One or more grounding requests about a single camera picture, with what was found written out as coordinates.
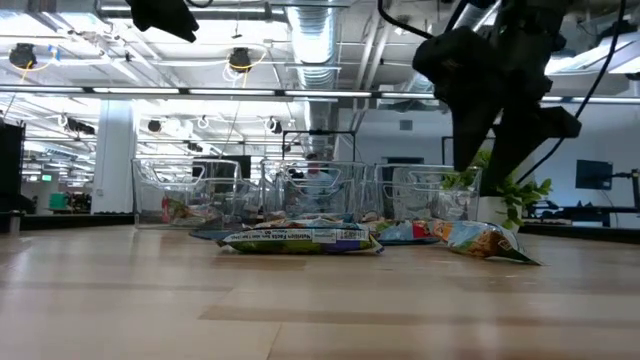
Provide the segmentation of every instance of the green plant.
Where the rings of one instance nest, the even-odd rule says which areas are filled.
[[[491,152],[481,149],[471,162],[471,166],[486,169],[489,166],[489,160],[491,160]],[[470,168],[458,174],[446,175],[442,186],[444,189],[468,187],[473,184],[476,173],[477,170]],[[507,216],[507,220],[502,223],[502,226],[506,229],[512,229],[514,224],[518,226],[524,225],[518,215],[517,208],[526,208],[542,199],[543,196],[549,195],[551,192],[551,179],[544,180],[540,185],[531,181],[520,186],[513,180],[512,174],[507,176],[501,184],[493,189],[488,189],[488,191],[489,193],[499,194],[502,197],[502,201],[507,208],[506,212],[498,211],[499,214]]]

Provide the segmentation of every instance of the clear plastic bin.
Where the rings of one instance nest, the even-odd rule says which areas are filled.
[[[263,161],[266,221],[327,214],[345,221],[362,217],[367,165],[355,162]]]
[[[375,204],[379,216],[393,220],[477,218],[481,169],[471,168],[464,180],[450,166],[385,164],[377,165],[374,172],[363,202]]]
[[[241,229],[259,209],[259,186],[240,178],[240,164],[215,159],[135,159],[138,228]]]

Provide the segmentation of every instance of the white column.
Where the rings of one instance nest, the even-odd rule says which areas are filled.
[[[136,153],[138,123],[132,101],[102,101],[92,214],[133,212],[131,159]]]

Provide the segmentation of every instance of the monitor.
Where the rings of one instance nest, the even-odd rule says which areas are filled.
[[[578,160],[576,164],[576,189],[611,190],[612,176],[613,163]]]

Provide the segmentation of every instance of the potted plant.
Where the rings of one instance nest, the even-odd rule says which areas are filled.
[[[487,169],[491,152],[480,150],[471,162],[472,167]],[[471,185],[476,170],[466,170],[455,175],[447,175],[443,182],[445,189]],[[513,174],[507,176],[500,184],[487,189],[486,194],[480,194],[478,200],[478,221],[501,225],[511,231],[518,232],[522,222],[522,209],[532,205],[549,195],[551,179],[546,179],[540,185],[531,181],[525,185],[518,185],[513,180]]]

